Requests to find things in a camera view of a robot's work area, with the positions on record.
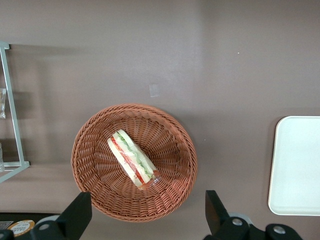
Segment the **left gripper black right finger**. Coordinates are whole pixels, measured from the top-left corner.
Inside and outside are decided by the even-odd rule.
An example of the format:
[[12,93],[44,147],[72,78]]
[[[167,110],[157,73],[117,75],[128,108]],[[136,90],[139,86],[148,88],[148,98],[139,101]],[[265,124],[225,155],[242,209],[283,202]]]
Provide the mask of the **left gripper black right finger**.
[[225,221],[230,218],[215,190],[205,191],[205,218],[213,236],[220,230]]

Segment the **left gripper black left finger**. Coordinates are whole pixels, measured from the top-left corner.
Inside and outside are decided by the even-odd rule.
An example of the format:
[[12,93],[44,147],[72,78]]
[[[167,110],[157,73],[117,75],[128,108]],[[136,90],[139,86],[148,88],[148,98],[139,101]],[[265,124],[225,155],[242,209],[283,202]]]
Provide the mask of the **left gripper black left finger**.
[[91,194],[81,192],[56,219],[56,223],[66,239],[80,239],[91,219]]

